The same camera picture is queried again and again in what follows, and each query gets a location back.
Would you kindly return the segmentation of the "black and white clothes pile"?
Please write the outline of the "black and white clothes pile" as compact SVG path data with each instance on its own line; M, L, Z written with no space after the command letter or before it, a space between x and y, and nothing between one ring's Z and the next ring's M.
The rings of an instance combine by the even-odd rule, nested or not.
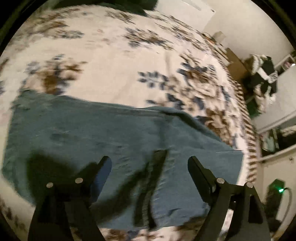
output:
M244 61L248 74L242 79L242 88L247 109L252 118L263 114L276 101L278 72L272 58L251 54Z

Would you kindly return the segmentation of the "brown cardboard box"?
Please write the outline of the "brown cardboard box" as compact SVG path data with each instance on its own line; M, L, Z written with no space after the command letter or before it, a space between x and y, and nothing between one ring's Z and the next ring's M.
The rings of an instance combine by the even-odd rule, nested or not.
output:
M234 54L234 52L230 48L227 48L226 52L229 61L229 65L227 66L228 71L234 80L240 82L248 75L248 71L242 61Z

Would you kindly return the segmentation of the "dark green garment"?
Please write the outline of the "dark green garment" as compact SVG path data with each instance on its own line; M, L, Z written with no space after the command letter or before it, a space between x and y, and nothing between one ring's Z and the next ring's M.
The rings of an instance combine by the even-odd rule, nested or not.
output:
M146 16L145 10L153 11L158 0L63 0L59 1L53 9L65 8L80 5L98 5L117 9L127 13Z

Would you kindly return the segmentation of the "blue denim pants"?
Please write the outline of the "blue denim pants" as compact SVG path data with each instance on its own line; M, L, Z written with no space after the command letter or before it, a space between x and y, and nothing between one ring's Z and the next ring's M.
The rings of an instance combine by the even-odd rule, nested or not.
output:
M206 214L188 172L192 156L236 183L243 154L189 114L132 108L25 91L13 104L3 175L36 203L48 182L64 181L108 156L112 170L92 214L99 226L179 226Z

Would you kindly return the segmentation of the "floral cream bed blanket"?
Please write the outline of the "floral cream bed blanket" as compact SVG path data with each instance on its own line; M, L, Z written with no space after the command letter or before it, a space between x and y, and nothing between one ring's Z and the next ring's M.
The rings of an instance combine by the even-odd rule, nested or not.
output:
M28 238L36 203L20 196L2 169L13 104L25 91L185 112L242 152L236 184L256 178L241 86L198 30L157 11L139 16L96 5L44 11L22 24L1 55L1 214L20 240ZM190 240L206 214L162 228L98 226L108 240Z

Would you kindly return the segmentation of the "white box on bed edge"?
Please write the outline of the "white box on bed edge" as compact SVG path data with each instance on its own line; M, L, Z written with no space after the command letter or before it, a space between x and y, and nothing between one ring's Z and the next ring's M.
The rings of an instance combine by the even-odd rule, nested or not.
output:
M222 44L222 42L226 39L226 36L223 32L218 31L213 34L212 38L215 40L215 42Z

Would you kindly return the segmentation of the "black device with green light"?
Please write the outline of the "black device with green light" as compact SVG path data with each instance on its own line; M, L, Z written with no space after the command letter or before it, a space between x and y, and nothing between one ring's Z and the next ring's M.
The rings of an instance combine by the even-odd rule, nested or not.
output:
M287 209L282 218L282 221L277 219L278 211L280 208L281 200L285 191L289 193L289 200ZM289 187L285 187L285 182L280 179L275 179L267 189L267 194L265 197L265 204L263 205L269 231L275 234L280 228L282 222L287 217L292 204L292 191Z

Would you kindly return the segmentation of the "white shelf unit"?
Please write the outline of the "white shelf unit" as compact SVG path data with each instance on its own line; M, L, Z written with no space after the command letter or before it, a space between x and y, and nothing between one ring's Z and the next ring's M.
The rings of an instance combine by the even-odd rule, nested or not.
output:
M253 119L260 162L295 150L295 52L277 63L275 69L275 102Z

